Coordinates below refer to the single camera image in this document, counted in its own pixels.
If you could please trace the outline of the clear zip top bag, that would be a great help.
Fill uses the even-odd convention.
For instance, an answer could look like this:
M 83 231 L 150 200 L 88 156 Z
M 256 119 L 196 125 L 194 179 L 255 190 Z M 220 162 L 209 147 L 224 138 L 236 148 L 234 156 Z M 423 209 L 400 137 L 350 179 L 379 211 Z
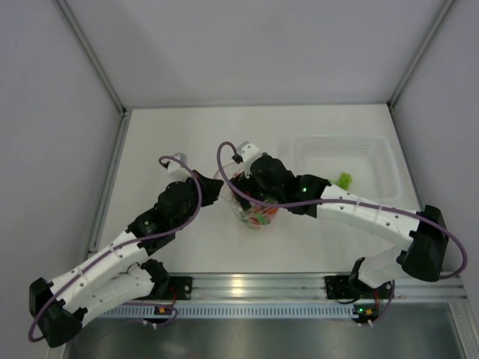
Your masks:
M 228 176 L 228 178 L 230 179 L 233 175 L 235 174 L 241 174 L 243 172 L 242 170 L 242 165 L 238 165 L 236 164 L 235 162 L 231 162 L 227 165 L 225 165 L 223 167 L 224 171 L 225 171 L 225 174 Z M 222 176 L 220 174 L 220 171 L 217 170 L 213 176 L 214 179 L 218 179 L 218 180 L 223 180 L 222 179 Z M 222 190 L 220 191 L 220 195 L 219 197 L 221 199 L 223 199 L 228 205 L 229 207 L 231 208 L 233 214 L 235 214 L 235 216 L 239 219 L 239 221 L 241 222 L 240 220 L 240 214 L 242 212 L 245 212 L 243 211 L 242 209 L 240 209 L 240 206 L 238 203 L 236 203 L 233 199 L 233 194 L 232 194 L 232 191 L 229 189 L 229 187 L 224 184 L 223 187 L 222 187 Z M 246 211 L 246 212 L 259 212 L 260 208 L 261 207 L 265 207 L 265 206 L 260 206 L 260 205 L 255 205 L 253 206 L 249 211 Z

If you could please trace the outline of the green fake grapes bunch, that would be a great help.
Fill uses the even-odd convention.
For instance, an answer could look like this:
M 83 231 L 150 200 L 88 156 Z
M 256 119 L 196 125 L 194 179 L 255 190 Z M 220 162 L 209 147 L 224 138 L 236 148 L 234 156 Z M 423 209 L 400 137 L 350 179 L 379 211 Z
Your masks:
M 347 172 L 342 172 L 337 179 L 332 180 L 332 183 L 343 190 L 348 191 L 353 183 L 353 177 Z

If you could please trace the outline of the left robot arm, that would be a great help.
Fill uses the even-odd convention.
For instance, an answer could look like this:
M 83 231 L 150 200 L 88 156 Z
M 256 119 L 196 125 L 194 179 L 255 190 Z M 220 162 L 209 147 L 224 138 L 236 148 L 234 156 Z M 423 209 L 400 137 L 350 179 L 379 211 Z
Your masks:
M 152 256 L 214 204 L 223 182 L 197 171 L 168 184 L 152 208 L 140 214 L 108 246 L 67 273 L 39 277 L 28 288 L 33 327 L 51 348 L 71 341 L 101 313 L 127 301 L 164 297 L 169 274 Z

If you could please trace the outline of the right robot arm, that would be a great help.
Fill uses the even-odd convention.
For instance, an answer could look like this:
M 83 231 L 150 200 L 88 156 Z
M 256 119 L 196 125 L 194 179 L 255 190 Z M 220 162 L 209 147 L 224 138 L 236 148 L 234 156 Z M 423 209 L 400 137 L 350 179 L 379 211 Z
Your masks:
M 335 221 L 380 237 L 391 248 L 356 260 L 347 279 L 350 291 L 368 296 L 403 277 L 425 282 L 442 278 L 448 237 L 442 213 L 433 206 L 406 211 L 362 200 L 327 179 L 295 175 L 279 159 L 264 154 L 248 170 L 226 179 L 245 208 L 284 208 L 295 215 Z

